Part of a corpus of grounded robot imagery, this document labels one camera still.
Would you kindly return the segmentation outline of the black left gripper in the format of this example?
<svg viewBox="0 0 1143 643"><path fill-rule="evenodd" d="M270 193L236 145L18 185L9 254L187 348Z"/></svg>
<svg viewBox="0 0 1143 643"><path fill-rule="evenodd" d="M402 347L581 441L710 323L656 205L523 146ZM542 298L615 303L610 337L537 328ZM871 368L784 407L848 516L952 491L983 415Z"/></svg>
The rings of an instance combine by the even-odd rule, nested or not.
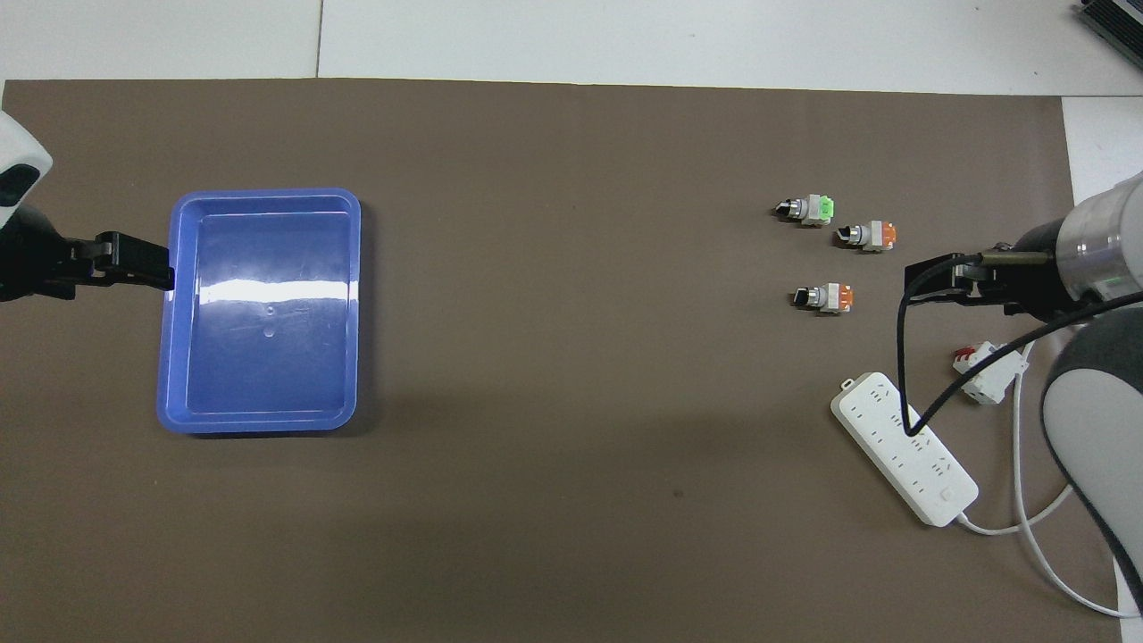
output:
<svg viewBox="0 0 1143 643"><path fill-rule="evenodd" d="M1 231L1 302L26 296L73 300L79 286L96 286L93 264L78 255L86 241L62 236L31 206L19 206ZM96 236L96 271L102 280L147 288L174 288L166 246L104 231Z"/></svg>

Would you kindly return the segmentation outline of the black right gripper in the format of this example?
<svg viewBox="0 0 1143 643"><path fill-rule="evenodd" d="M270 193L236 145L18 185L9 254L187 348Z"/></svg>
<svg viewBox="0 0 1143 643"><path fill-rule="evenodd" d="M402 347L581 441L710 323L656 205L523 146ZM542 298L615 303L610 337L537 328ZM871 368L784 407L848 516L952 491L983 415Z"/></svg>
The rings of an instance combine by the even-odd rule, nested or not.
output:
<svg viewBox="0 0 1143 643"><path fill-rule="evenodd" d="M1012 246L1012 252L1054 255L1061 228L1060 223L1038 225ZM959 262L957 266L951 264L954 260ZM988 267L976 254L943 254L904 268L904 290L911 305L948 296L980 300L980 282L985 280ZM1054 259L996 267L992 280L985 282L985 297L993 305L1004 305L1009 316L1028 313L1033 318L1061 318L1068 313L1068 290Z"/></svg>

